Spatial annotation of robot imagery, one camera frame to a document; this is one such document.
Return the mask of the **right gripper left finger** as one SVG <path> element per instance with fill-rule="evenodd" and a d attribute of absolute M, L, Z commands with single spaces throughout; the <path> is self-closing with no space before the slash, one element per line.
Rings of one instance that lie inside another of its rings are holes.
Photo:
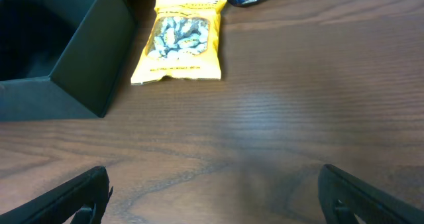
<path fill-rule="evenodd" d="M 76 176 L 1 215 L 2 223 L 100 223 L 113 193 L 104 166 Z"/>

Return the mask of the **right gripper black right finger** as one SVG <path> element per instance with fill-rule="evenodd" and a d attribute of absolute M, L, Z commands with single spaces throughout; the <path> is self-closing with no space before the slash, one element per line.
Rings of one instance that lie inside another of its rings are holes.
<path fill-rule="evenodd" d="M 319 203 L 327 223 L 422 223 L 423 211 L 325 164 L 318 178 Z"/>

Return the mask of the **black cardboard box with lid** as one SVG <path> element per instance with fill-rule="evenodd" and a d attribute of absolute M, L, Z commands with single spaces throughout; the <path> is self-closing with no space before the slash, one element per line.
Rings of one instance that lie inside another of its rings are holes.
<path fill-rule="evenodd" d="M 1 120 L 103 117 L 135 32 L 127 0 L 1 0 Z"/>

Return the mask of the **yellow candy bag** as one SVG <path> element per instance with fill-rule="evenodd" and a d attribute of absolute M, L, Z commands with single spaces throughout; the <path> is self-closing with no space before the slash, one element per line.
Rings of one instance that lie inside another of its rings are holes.
<path fill-rule="evenodd" d="M 219 29 L 227 0 L 156 0 L 156 18 L 131 77 L 133 85 L 164 77 L 220 80 Z"/>

